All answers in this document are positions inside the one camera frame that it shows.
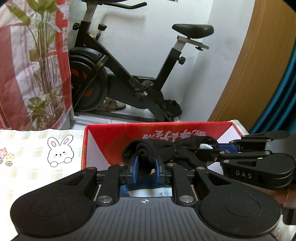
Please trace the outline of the blue packaged fabric item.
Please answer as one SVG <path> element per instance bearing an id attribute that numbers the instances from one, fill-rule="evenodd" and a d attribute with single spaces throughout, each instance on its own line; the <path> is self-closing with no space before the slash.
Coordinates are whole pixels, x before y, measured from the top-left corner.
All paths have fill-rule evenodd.
<path id="1" fill-rule="evenodd" d="M 135 184 L 120 187 L 120 197 L 172 197 L 170 185 L 158 184 L 155 173 L 142 177 Z"/>

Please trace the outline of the black sock bundle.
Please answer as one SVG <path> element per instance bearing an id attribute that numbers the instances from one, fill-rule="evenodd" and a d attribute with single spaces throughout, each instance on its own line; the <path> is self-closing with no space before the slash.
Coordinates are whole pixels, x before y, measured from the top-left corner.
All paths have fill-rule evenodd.
<path id="1" fill-rule="evenodd" d="M 155 138 L 135 139 L 123 149 L 121 159 L 128 163 L 132 156 L 138 156 L 138 177 L 151 173 L 156 157 L 160 157 L 164 164 L 173 161 L 187 170 L 193 170 L 206 166 L 206 162 L 200 161 L 195 155 L 201 144 L 209 145 L 213 149 L 218 147 L 217 140 L 210 136 L 191 136 L 175 142 Z"/>

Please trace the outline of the red strawberry cardboard box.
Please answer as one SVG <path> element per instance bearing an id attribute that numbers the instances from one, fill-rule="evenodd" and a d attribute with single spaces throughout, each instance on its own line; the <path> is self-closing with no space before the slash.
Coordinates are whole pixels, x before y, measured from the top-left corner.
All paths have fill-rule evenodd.
<path id="1" fill-rule="evenodd" d="M 136 154 L 168 158 L 176 151 L 174 142 L 181 139 L 195 138 L 203 143 L 212 137 L 215 142 L 228 143 L 245 135 L 248 131 L 238 120 L 90 124 L 84 130 L 81 168 L 106 170 Z"/>

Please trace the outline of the teal curtain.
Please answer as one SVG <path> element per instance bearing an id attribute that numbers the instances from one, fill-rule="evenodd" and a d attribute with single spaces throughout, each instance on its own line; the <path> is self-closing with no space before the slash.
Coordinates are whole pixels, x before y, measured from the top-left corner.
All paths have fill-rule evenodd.
<path id="1" fill-rule="evenodd" d="M 249 131 L 250 134 L 284 130 L 295 133 L 295 49 L 285 73 L 263 113 Z"/>

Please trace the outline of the tan sandal on floor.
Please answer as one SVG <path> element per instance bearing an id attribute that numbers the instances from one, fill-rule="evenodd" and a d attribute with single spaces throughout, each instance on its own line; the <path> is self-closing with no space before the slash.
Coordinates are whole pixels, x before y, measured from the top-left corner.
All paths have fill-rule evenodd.
<path id="1" fill-rule="evenodd" d="M 126 108 L 126 104 L 116 101 L 112 98 L 107 97 L 102 104 L 97 108 L 98 111 L 113 112 L 123 110 Z"/>

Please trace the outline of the green checked bunny tablecloth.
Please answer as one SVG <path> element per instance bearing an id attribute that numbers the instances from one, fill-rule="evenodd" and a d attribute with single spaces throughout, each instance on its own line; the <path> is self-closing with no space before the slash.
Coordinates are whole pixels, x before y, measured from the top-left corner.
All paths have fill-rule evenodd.
<path id="1" fill-rule="evenodd" d="M 10 218 L 13 202 L 81 168 L 83 131 L 1 130 L 1 240 L 17 232 Z"/>

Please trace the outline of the wooden door panel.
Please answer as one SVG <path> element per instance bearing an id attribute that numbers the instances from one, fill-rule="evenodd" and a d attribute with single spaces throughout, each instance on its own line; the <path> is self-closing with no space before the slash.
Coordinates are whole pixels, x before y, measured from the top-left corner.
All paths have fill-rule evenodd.
<path id="1" fill-rule="evenodd" d="M 276 91 L 294 45 L 294 10 L 284 1 L 255 1 L 239 57 L 208 120 L 239 120 L 251 130 Z"/>

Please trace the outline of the printed red backdrop cloth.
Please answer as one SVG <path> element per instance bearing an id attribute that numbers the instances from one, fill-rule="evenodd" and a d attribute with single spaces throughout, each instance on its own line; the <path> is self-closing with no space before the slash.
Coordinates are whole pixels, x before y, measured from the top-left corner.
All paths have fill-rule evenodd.
<path id="1" fill-rule="evenodd" d="M 72 106 L 69 1 L 1 6 L 1 128 L 60 129 Z"/>

